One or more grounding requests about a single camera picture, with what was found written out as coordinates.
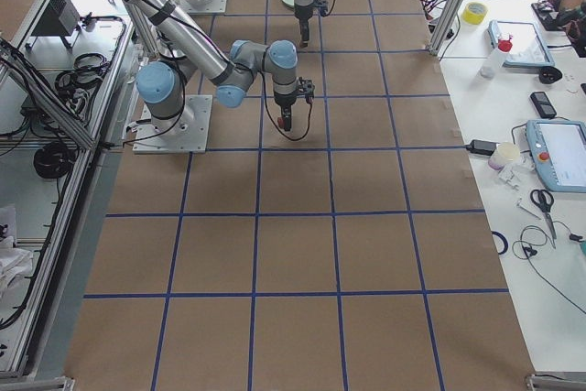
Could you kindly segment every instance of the blue tape grid line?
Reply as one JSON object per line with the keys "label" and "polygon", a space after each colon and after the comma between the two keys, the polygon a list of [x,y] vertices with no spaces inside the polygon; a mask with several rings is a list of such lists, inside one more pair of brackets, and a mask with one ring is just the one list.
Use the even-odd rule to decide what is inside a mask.
{"label": "blue tape grid line", "polygon": [[[373,9],[373,2],[372,0],[368,0],[368,4],[370,7],[370,11],[371,13],[374,11]],[[372,16],[372,20],[373,20],[373,29],[374,29],[374,39],[376,41],[376,47],[378,49],[380,49],[380,39],[378,37],[378,31],[376,28],[376,20],[374,20],[374,16]],[[381,67],[381,72],[383,75],[383,83],[385,86],[385,92],[387,95],[389,95],[391,93],[391,89],[389,87],[386,75],[385,75],[385,62],[383,60],[383,55],[379,53],[379,61],[380,61],[380,67]],[[389,116],[391,119],[391,127],[393,129],[393,136],[395,138],[395,142],[396,142],[396,147],[397,147],[397,160],[398,160],[398,167],[399,167],[399,173],[401,175],[401,180],[403,182],[403,192],[405,195],[405,202],[406,202],[406,206],[407,206],[407,217],[409,219],[409,227],[411,229],[411,236],[413,239],[413,246],[415,249],[415,255],[416,255],[416,261],[417,261],[417,265],[418,265],[418,272],[419,272],[419,281],[421,283],[421,289],[423,291],[423,303],[425,306],[425,311],[426,311],[426,317],[428,320],[428,328],[429,328],[429,338],[431,340],[431,349],[433,351],[433,357],[434,357],[434,361],[435,361],[435,365],[436,365],[436,371],[438,374],[438,381],[439,381],[439,388],[441,389],[441,391],[445,391],[445,385],[444,385],[444,381],[443,381],[443,373],[441,371],[441,363],[440,363],[440,354],[439,354],[439,350],[438,350],[438,343],[436,341],[435,338],[435,331],[433,328],[433,319],[431,318],[431,310],[429,309],[429,301],[428,301],[428,294],[426,291],[426,286],[425,286],[425,278],[423,275],[423,266],[421,264],[421,258],[419,255],[419,249],[418,249],[418,240],[417,240],[417,234],[415,231],[415,224],[413,222],[413,213],[411,211],[411,204],[410,204],[410,200],[409,200],[409,194],[408,194],[408,190],[407,190],[407,177],[406,177],[406,172],[403,166],[403,158],[401,155],[401,146],[399,144],[399,137],[398,137],[398,133],[396,130],[396,122],[395,122],[395,117],[393,115],[393,106],[391,105],[391,101],[387,100],[387,105],[388,105],[388,111],[389,111]]]}
{"label": "blue tape grid line", "polygon": [[174,298],[312,298],[312,297],[396,297],[405,295],[482,295],[508,293],[508,288],[436,288],[429,290],[361,290],[334,292],[172,292],[172,293],[88,293],[84,299],[174,299]]}

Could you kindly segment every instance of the table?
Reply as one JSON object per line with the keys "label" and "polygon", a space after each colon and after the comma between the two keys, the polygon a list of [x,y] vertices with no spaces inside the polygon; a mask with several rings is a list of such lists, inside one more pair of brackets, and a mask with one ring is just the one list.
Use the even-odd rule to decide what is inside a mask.
{"label": "table", "polygon": [[[472,0],[464,0],[461,10],[469,1]],[[538,23],[530,8],[535,1],[481,0],[488,6],[487,17],[479,26],[461,22],[459,36],[440,64],[466,142],[474,138],[511,141],[513,126],[538,118],[529,101],[529,94],[535,91],[548,94],[558,115],[586,120],[586,95],[580,88],[580,83],[586,82],[586,59],[579,59],[573,49],[552,50],[564,78],[550,86],[539,83],[534,72],[504,70],[491,81],[478,74],[492,50],[486,32],[489,20]],[[543,28],[542,32],[549,45],[568,43],[561,32],[545,32]],[[522,130],[515,134],[521,149],[526,149]],[[513,190],[487,166],[486,157],[470,155],[470,161],[494,231],[504,234],[512,243],[526,225],[535,224],[547,230],[543,220],[532,218],[515,206],[518,198],[527,199],[532,189],[542,188],[535,172],[518,172],[519,189]],[[586,195],[554,195],[554,220],[563,221],[576,234],[586,234]],[[568,240],[569,234],[563,226],[557,224],[557,230],[557,249],[540,250],[532,261],[543,276],[585,308],[586,256]],[[539,279],[529,263],[510,251],[501,257],[501,263],[535,369],[542,372],[586,371],[586,316]]]}

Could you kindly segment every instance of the metal base plate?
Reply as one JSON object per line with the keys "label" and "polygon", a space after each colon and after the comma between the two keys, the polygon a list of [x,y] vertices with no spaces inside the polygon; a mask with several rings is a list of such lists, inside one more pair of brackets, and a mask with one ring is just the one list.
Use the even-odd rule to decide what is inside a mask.
{"label": "metal base plate", "polygon": [[194,8],[188,4],[187,0],[179,0],[179,6],[183,8],[183,11],[193,16],[225,13],[227,4],[228,0],[212,0],[209,4]]}
{"label": "metal base plate", "polygon": [[[212,114],[211,95],[187,95],[185,105],[195,114],[195,124],[179,136],[157,136],[142,142],[136,142],[133,151],[137,154],[164,154],[164,153],[204,153],[208,143],[208,129]],[[145,105],[142,119],[150,118],[150,112]],[[155,135],[155,127],[151,124],[140,125],[136,132],[136,139]]]}

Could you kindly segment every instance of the white bottle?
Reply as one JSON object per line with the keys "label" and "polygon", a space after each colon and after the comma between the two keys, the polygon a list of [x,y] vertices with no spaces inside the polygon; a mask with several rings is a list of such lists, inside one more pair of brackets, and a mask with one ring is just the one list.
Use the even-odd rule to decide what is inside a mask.
{"label": "white bottle", "polygon": [[480,68],[480,74],[489,80],[494,78],[494,75],[496,75],[498,70],[503,66],[503,63],[505,63],[512,48],[513,43],[510,38],[508,40],[498,40],[498,45],[493,49],[491,55],[488,56]]}

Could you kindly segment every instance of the yellow tape roll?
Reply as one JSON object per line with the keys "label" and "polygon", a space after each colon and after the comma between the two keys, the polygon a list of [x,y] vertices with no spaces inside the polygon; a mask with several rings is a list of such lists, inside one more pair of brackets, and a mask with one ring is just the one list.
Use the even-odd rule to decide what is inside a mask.
{"label": "yellow tape roll", "polygon": [[484,20],[486,13],[488,13],[488,8],[484,4],[470,2],[461,13],[461,18],[472,25],[478,25]]}

